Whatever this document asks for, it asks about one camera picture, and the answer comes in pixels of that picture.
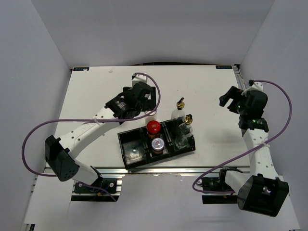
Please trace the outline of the brown spice metal-lid shaker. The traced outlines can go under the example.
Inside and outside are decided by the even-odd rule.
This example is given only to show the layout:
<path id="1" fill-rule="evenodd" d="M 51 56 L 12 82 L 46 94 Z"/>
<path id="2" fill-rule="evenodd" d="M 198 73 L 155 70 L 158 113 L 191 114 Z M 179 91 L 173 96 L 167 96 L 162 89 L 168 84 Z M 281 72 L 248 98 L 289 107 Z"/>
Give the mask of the brown spice metal-lid shaker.
<path id="1" fill-rule="evenodd" d="M 145 118 L 145 126 L 151 121 L 156 121 L 157 120 L 157 115 L 149 115 Z"/>

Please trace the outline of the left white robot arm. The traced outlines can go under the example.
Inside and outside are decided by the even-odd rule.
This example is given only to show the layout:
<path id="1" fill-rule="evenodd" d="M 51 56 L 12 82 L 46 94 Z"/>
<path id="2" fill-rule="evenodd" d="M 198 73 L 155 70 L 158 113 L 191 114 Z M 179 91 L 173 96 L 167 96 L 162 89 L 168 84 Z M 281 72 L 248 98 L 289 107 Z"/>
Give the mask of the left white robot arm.
<path id="1" fill-rule="evenodd" d="M 57 178 L 61 182 L 69 179 L 79 181 L 91 192 L 97 192 L 102 186 L 102 176 L 94 167 L 78 161 L 78 155 L 100 136 L 121 125 L 125 119 L 153 110 L 155 93 L 155 87 L 144 82 L 137 82 L 131 88 L 124 87 L 94 116 L 92 122 L 86 122 L 58 138 L 49 136 L 45 140 L 45 160 Z"/>

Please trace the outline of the red lid sauce jar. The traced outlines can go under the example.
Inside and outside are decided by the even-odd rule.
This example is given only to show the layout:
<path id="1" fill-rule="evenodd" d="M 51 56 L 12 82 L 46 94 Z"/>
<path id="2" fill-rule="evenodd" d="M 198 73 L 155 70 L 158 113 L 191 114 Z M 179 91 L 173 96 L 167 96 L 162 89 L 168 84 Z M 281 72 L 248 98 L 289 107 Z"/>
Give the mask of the red lid sauce jar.
<path id="1" fill-rule="evenodd" d="M 158 138 L 160 135 L 161 124 L 158 121 L 151 121 L 147 124 L 148 137 L 153 140 Z"/>

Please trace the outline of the clear glass oil bottle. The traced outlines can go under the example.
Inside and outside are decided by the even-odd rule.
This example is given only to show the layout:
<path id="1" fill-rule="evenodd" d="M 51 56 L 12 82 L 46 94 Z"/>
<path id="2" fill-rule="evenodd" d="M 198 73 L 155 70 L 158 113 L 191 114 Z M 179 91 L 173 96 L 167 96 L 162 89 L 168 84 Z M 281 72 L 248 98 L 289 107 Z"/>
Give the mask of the clear glass oil bottle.
<path id="1" fill-rule="evenodd" d="M 186 147 L 189 147 L 189 137 L 192 135 L 192 124 L 193 122 L 193 116 L 191 114 L 188 114 L 184 117 L 183 123 L 181 123 L 176 132 L 176 138 L 175 138 L 175 146 L 180 150 Z"/>

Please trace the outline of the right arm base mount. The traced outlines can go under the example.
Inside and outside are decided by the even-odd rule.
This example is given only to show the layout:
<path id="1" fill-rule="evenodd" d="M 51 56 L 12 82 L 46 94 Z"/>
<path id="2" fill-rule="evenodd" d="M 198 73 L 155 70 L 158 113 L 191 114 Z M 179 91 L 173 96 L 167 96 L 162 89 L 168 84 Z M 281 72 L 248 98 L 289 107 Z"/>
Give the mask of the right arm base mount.
<path id="1" fill-rule="evenodd" d="M 221 183 L 218 177 L 203 177 L 196 186 L 203 191 L 209 191 L 202 195 L 204 205 L 237 204 L 237 194 L 230 192 L 231 187 Z"/>

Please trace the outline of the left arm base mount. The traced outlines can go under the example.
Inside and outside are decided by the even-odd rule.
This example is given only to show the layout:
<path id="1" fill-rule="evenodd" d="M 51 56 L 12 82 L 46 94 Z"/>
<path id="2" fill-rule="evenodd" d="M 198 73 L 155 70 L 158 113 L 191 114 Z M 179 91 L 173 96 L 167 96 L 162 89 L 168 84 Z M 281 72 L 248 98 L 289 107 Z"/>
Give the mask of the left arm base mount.
<path id="1" fill-rule="evenodd" d="M 92 167 L 81 168 L 73 180 L 73 202 L 116 202 L 119 198 L 117 179 L 103 177 Z"/>

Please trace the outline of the dark sauce glass bottle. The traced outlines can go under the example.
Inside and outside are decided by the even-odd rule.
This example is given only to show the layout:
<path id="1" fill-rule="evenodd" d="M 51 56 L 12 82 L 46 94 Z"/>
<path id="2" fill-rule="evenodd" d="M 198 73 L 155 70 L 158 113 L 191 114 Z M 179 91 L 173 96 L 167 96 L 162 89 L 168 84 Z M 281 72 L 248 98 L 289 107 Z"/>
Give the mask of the dark sauce glass bottle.
<path id="1" fill-rule="evenodd" d="M 184 107 L 185 107 L 184 97 L 181 97 L 181 99 L 176 103 L 176 109 L 173 110 L 173 112 L 171 113 L 171 119 L 181 118 L 183 120 L 185 117 L 185 112 L 183 110 Z"/>

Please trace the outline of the small white lid jar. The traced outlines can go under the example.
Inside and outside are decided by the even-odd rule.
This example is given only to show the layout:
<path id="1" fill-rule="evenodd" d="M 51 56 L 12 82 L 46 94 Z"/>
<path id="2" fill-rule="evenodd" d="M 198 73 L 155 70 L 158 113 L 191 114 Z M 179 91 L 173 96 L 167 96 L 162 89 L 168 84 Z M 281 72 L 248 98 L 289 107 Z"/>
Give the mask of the small white lid jar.
<path id="1" fill-rule="evenodd" d="M 154 154 L 162 154 L 165 148 L 165 142 L 162 138 L 155 138 L 151 142 L 151 147 Z"/>

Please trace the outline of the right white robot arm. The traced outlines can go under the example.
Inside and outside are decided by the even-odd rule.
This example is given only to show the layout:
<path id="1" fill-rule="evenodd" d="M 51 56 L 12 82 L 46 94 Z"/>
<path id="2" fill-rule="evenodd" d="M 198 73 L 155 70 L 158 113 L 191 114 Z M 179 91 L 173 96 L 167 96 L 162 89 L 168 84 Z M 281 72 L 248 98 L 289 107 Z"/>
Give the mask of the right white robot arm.
<path id="1" fill-rule="evenodd" d="M 250 177 L 235 168 L 223 167 L 218 188 L 223 192 L 232 189 L 240 210 L 276 217 L 289 193 L 289 185 L 279 179 L 266 143 L 269 127 L 263 113 L 268 97 L 262 86 L 248 90 L 232 86 L 219 98 L 219 105 L 224 107 L 228 100 L 232 100 L 229 111 L 239 115 L 239 128 L 250 151 Z"/>

